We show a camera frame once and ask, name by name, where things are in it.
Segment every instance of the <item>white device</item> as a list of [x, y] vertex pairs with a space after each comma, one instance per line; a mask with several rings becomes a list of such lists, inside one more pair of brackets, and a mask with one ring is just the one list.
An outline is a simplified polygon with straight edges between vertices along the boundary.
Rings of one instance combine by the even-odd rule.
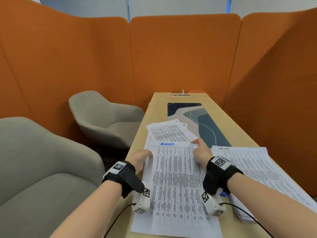
[[144, 192], [138, 193], [135, 190], [131, 192], [133, 195], [133, 201], [132, 203], [136, 203], [136, 205], [131, 206], [132, 210], [134, 212], [137, 212], [139, 214], [143, 214], [150, 208], [150, 193], [151, 193], [151, 187], [148, 183], [145, 181], [142, 181], [144, 184]]
[[218, 188], [216, 194], [211, 196], [204, 190], [203, 187], [199, 189], [200, 198], [209, 215], [219, 217], [226, 211], [226, 207], [224, 205], [219, 205], [219, 203], [223, 202], [220, 198], [222, 190], [222, 188]]

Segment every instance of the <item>qr-like tag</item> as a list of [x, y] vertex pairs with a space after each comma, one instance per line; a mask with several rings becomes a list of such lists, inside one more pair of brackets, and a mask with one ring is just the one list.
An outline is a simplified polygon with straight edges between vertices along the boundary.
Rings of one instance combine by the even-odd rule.
[[146, 196], [146, 197], [150, 197], [150, 190], [147, 189], [147, 188], [144, 188], [143, 195]]
[[117, 170], [121, 170], [123, 166], [124, 165], [122, 165], [122, 164], [116, 164], [113, 168], [117, 169]]
[[204, 203], [206, 203], [206, 201], [209, 199], [209, 196], [207, 194], [207, 192], [203, 192], [203, 194], [201, 195], [201, 197], [203, 198]]
[[146, 210], [143, 210], [143, 209], [139, 208], [135, 212], [143, 214], [144, 212], [146, 212]]
[[222, 158], [218, 158], [215, 161], [215, 164], [218, 165], [219, 167], [223, 166], [225, 163], [226, 163], [226, 161], [224, 159], [222, 159]]
[[222, 213], [223, 213], [223, 211], [217, 210], [217, 211], [213, 214], [213, 216], [221, 216]]

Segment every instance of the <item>paper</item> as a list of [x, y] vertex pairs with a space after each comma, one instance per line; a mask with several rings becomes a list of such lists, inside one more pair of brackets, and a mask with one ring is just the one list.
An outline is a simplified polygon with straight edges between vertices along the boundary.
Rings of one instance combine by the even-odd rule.
[[[211, 151], [214, 156], [224, 156], [232, 161], [249, 178], [297, 200], [317, 213], [317, 203], [271, 160], [266, 148], [213, 146]], [[237, 200], [234, 196], [231, 198], [233, 202]]]
[[147, 130], [154, 141], [188, 142], [197, 139], [196, 135], [187, 129], [187, 125], [178, 120], [149, 124]]
[[143, 181], [152, 183], [151, 208], [134, 214], [132, 232], [191, 238], [222, 237], [218, 218], [209, 216], [201, 205], [198, 189], [205, 170], [195, 161], [196, 144], [147, 142], [153, 153], [146, 160]]

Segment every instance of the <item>hand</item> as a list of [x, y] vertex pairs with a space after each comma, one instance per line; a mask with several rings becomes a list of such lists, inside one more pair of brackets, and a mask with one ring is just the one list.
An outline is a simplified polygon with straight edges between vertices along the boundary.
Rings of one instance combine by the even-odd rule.
[[137, 173], [143, 170], [144, 161], [147, 157], [153, 158], [152, 152], [148, 149], [142, 149], [126, 157], [125, 160], [135, 167], [135, 172]]
[[213, 157], [210, 148], [208, 148], [207, 144], [201, 138], [193, 140], [192, 143], [198, 144], [198, 148], [193, 150], [194, 158], [198, 163], [207, 167], [208, 161]]

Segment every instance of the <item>gray armchair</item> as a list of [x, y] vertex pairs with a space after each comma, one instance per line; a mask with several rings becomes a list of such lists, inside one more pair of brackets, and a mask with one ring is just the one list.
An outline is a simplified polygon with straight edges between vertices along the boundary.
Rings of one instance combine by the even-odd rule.
[[140, 107], [111, 103], [96, 91], [73, 95], [69, 107], [93, 143], [116, 148], [131, 147], [144, 116]]
[[90, 148], [27, 118], [0, 119], [0, 236], [49, 237], [104, 173]]

